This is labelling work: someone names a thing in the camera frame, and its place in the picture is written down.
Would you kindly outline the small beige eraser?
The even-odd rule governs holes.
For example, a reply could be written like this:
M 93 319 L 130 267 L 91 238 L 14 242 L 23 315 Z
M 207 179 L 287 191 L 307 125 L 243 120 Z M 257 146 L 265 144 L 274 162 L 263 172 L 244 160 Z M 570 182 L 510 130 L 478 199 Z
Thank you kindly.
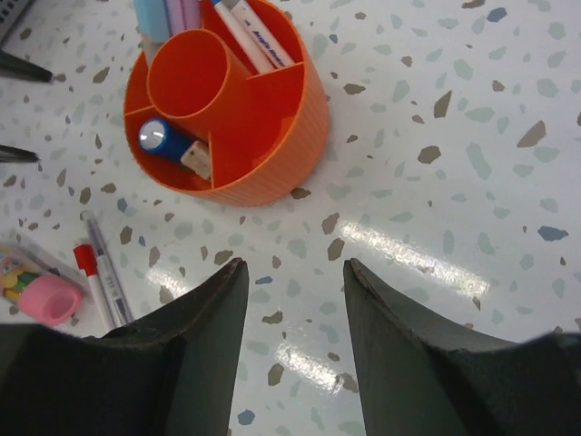
M 185 167 L 194 171 L 203 180 L 212 178 L 212 163 L 210 150 L 206 143 L 197 140 L 182 155 L 180 162 Z

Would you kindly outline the pink cap clear tube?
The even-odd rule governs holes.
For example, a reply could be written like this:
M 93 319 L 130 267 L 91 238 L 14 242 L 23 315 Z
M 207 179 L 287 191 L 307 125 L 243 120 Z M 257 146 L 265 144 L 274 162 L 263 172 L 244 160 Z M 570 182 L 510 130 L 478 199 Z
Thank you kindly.
M 51 327 L 71 318 L 83 299 L 75 284 L 4 243 L 1 244 L 1 297 L 36 322 Z

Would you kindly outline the grey cap acrylic marker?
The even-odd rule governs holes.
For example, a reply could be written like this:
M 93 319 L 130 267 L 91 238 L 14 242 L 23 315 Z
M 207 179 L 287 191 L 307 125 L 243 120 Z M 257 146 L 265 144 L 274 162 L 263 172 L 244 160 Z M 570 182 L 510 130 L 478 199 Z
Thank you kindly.
M 226 1 L 226 7 L 276 68 L 295 64 L 286 49 L 246 0 Z

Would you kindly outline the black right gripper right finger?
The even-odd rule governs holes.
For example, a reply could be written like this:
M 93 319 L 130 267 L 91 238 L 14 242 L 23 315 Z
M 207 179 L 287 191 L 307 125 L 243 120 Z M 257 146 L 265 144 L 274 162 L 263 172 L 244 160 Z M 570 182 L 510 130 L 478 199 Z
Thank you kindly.
M 580 337 L 508 342 L 452 322 L 356 259 L 346 309 L 369 435 L 577 435 Z

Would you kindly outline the blue tip white pen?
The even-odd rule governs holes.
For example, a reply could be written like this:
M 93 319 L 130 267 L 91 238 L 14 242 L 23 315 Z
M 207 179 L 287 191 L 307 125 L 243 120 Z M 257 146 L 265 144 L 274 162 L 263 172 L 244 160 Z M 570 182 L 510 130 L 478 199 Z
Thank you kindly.
M 228 7 L 220 0 L 211 0 L 211 4 L 256 71 L 260 74 L 273 71 L 274 67 L 267 56 L 254 43 Z

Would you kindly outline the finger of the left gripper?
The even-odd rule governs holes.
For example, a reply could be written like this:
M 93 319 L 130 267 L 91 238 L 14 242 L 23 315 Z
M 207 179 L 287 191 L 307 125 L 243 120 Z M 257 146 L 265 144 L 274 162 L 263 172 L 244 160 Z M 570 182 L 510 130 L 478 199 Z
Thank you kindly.
M 0 145 L 1 164 L 30 164 L 39 161 L 38 154 L 6 145 Z
M 0 53 L 1 76 L 29 82 L 51 83 L 53 73 L 5 51 Z

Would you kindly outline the clear purple gel pen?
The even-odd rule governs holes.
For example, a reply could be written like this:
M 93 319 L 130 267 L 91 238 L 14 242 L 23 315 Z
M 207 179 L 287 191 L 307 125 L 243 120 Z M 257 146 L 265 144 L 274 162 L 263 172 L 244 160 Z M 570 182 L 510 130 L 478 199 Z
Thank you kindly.
M 115 327 L 121 327 L 133 321 L 133 315 L 123 293 L 122 286 L 113 268 L 111 258 L 105 248 L 104 238 L 97 220 L 90 211 L 81 213 L 82 221 L 93 248 L 97 271 L 108 307 L 113 316 Z

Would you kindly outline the purple highlighter pen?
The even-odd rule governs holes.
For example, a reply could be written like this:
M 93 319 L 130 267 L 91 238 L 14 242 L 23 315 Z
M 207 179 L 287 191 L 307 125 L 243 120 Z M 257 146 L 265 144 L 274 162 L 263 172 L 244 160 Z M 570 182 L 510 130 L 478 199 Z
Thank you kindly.
M 201 27 L 202 13 L 199 0 L 166 0 L 165 5 L 170 35 Z

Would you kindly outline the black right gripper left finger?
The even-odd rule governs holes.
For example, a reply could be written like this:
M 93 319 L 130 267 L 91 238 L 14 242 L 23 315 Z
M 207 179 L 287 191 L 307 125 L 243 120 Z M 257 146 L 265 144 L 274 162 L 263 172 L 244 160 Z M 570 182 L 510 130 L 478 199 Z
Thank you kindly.
M 224 435 L 249 295 L 235 258 L 104 337 L 1 328 L 4 435 Z

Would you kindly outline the blue cap grey glue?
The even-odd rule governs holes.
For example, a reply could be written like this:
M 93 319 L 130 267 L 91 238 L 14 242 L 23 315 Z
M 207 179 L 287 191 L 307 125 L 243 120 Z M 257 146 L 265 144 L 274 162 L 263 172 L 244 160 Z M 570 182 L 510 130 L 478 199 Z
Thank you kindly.
M 138 144 L 148 154 L 179 163 L 193 139 L 161 118 L 147 120 L 138 133 Z

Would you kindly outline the red white eraser pen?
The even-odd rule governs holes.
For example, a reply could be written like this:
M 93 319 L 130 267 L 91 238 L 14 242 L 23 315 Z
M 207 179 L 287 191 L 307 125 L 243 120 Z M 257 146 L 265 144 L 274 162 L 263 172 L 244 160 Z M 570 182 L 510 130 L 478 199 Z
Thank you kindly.
M 113 317 L 106 301 L 103 286 L 101 285 L 97 261 L 94 257 L 93 247 L 89 243 L 81 243 L 74 248 L 74 257 L 77 266 L 85 273 L 89 284 L 89 289 L 94 301 L 96 310 L 101 318 L 103 327 L 107 332 L 115 328 Z

